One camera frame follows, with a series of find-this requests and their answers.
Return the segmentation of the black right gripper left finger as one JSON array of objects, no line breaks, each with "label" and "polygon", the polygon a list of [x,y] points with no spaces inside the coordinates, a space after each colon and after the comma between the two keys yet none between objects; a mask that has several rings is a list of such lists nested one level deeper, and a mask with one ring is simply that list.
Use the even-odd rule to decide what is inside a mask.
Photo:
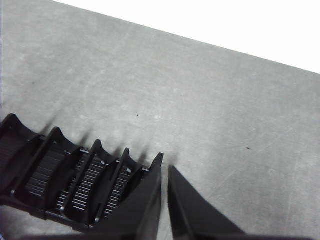
[{"label": "black right gripper left finger", "polygon": [[155,240],[162,208],[162,162],[158,153],[149,174],[110,217],[97,224],[84,240]]}]

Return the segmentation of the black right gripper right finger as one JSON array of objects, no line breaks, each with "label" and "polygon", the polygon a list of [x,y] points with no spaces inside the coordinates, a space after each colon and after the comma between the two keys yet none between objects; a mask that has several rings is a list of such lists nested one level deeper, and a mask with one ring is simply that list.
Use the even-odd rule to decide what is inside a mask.
[{"label": "black right gripper right finger", "polygon": [[167,198],[175,240],[249,238],[240,227],[208,203],[173,165],[168,169]]}]

